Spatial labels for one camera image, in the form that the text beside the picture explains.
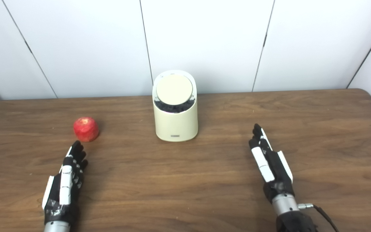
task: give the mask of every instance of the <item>apple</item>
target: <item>apple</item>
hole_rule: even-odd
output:
[[[98,136],[98,125],[93,118],[82,117],[75,121],[74,133],[79,141],[93,141]]]

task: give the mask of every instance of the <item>wood grain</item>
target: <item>wood grain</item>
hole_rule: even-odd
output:
[[[371,232],[371,97],[361,90],[199,95],[199,134],[155,134],[146,97],[0,101],[0,232],[43,231],[43,197],[95,118],[79,232],[264,232],[275,215],[249,150],[254,123],[283,150],[299,203],[324,208],[341,232]],[[307,211],[321,232],[328,223]]]

